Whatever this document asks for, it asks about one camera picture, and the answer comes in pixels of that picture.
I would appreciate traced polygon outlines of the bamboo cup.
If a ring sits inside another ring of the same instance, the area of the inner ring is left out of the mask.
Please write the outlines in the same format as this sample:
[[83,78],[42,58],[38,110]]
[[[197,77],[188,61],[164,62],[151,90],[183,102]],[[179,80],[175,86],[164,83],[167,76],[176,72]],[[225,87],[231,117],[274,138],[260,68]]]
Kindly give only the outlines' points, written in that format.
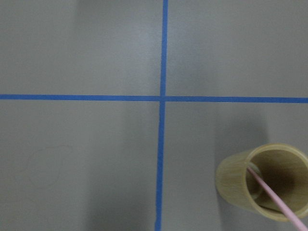
[[288,219],[255,178],[252,168],[300,218],[308,215],[308,157],[283,143],[270,143],[231,155],[217,167],[215,184],[229,204],[275,221]]

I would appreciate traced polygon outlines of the pink chopstick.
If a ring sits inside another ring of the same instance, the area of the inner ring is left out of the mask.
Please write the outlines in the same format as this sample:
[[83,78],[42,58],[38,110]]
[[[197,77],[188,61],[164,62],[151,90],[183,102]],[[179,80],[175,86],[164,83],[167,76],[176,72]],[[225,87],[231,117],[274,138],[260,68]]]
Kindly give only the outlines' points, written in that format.
[[299,217],[283,202],[283,200],[265,183],[265,181],[251,168],[247,171],[254,177],[261,188],[266,192],[274,204],[281,210],[286,218],[293,224],[297,231],[308,231],[307,226]]

